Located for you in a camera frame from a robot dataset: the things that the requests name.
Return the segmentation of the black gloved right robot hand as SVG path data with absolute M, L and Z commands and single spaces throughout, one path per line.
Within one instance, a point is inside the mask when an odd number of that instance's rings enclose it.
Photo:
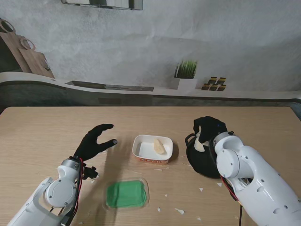
M 226 124 L 211 116 L 200 117 L 193 122 L 194 133 L 198 134 L 198 141 L 203 144 L 223 132 L 227 132 Z

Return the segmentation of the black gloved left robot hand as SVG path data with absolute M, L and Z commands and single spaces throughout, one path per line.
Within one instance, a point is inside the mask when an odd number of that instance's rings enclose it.
M 83 162 L 94 158 L 99 153 L 115 146 L 118 141 L 112 139 L 104 143 L 98 144 L 98 137 L 106 130 L 112 129 L 113 124 L 101 124 L 91 129 L 82 139 L 80 145 L 75 151 L 73 157 L 81 159 Z

